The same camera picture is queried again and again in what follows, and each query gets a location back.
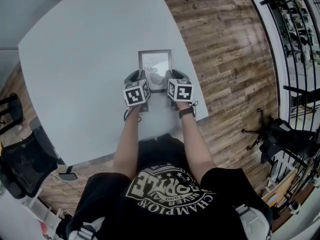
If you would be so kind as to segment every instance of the wooden floor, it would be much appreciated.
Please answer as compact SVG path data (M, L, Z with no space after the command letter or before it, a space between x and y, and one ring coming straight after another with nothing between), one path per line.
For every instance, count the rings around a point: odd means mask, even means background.
M214 162L223 168L243 168L257 193L266 184L269 165L260 164L258 148L246 150L256 136L241 134L242 128L256 129L261 108L265 116L277 117L277 90L272 57L266 36L250 0L165 0L185 41L209 117L198 123ZM0 98L17 93L24 109L21 131L13 129L1 137L3 145L25 138L28 123L36 116L27 93L21 67L17 67ZM108 172L109 157L79 164L77 175L89 177ZM41 197L54 209L74 212L86 179L70 185L52 176L43 183Z

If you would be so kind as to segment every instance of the chair base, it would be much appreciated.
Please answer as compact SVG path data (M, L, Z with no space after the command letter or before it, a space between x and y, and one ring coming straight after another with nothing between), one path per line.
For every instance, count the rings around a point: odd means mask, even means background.
M258 137L254 141L254 143L251 146L246 147L247 151L252 150L255 145L258 145L259 142L261 142L263 140L263 136L265 134L265 131L267 130L269 124L272 123L272 121L274 120L271 116L268 116L269 122L266 126L265 121L264 121L264 111L261 108L257 108L256 112L260 113L260 129L259 130L246 130L246 129L241 130L241 132L243 134L257 134L258 135Z
M77 175L74 172L70 173L58 173L60 179L64 182L73 182L78 179Z

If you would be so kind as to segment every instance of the photo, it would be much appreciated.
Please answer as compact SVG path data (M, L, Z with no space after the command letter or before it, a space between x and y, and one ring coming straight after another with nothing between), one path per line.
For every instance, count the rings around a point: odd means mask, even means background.
M171 51L139 51L139 67L145 71L151 93L165 92L166 72L171 69Z

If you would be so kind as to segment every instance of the hand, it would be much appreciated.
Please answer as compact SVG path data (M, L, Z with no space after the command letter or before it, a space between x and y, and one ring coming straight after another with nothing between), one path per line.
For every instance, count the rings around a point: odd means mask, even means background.
M135 110L135 111L139 111L139 113L140 113L141 106L142 106L142 104L133 105L129 108L129 112Z
M180 111L190 108L189 103L188 103L188 102L185 102L185 101L177 101L177 102L176 102L176 106L178 107L178 109L179 109Z

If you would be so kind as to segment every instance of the watch strap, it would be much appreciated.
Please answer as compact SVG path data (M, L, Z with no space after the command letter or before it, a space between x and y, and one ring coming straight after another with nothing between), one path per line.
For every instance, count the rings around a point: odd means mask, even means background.
M192 114L193 117L195 117L194 108L193 107L189 107L189 108L180 110L179 111L179 118L181 119L184 115L187 115L187 114Z

